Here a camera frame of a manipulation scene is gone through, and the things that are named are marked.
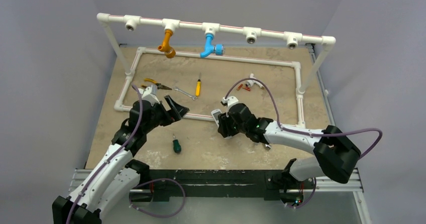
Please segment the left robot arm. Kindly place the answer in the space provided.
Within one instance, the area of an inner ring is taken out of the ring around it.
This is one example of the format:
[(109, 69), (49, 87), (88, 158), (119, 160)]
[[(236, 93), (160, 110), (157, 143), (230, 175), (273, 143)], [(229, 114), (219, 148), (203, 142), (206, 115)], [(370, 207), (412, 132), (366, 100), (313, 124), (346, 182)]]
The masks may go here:
[(67, 197), (54, 200), (54, 223), (102, 223), (107, 212), (132, 189), (153, 191), (156, 180), (150, 176), (150, 167), (134, 156), (154, 128), (173, 124), (189, 113), (189, 108), (169, 95), (164, 98), (170, 109), (153, 93), (139, 96), (96, 167)]

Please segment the white remote control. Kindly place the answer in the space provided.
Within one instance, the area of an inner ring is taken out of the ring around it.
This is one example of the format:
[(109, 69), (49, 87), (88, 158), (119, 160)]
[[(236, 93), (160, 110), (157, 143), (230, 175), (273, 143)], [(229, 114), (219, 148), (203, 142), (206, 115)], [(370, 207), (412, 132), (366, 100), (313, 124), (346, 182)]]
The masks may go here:
[(222, 111), (220, 109), (214, 109), (211, 112), (211, 116), (213, 117), (217, 127), (219, 127), (219, 118), (222, 115)]

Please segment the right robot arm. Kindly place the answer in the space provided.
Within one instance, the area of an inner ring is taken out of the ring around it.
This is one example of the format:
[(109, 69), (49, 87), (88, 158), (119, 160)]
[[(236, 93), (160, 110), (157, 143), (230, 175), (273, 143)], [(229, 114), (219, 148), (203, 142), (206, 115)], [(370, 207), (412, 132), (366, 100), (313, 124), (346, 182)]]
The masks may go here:
[(324, 130), (280, 126), (273, 119), (255, 117), (243, 103), (233, 105), (225, 113), (215, 109), (211, 115), (225, 139), (244, 134), (254, 143), (268, 147), (285, 145), (312, 154), (310, 158), (291, 160), (286, 166), (282, 181), (288, 187), (295, 187), (310, 177), (322, 176), (346, 184), (361, 156), (356, 145), (332, 125)]

